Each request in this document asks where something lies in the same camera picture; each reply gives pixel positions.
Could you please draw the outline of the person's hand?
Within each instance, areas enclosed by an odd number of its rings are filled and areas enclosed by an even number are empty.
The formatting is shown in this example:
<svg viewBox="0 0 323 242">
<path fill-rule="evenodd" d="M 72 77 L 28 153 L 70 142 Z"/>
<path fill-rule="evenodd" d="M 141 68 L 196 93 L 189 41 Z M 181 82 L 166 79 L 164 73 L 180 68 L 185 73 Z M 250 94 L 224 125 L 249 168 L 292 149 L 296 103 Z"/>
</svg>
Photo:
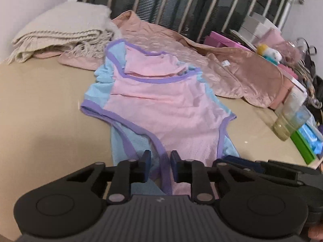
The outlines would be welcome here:
<svg viewBox="0 0 323 242">
<path fill-rule="evenodd" d="M 323 241 L 323 224 L 312 226 L 308 230 L 308 237 L 313 240 Z"/>
</svg>

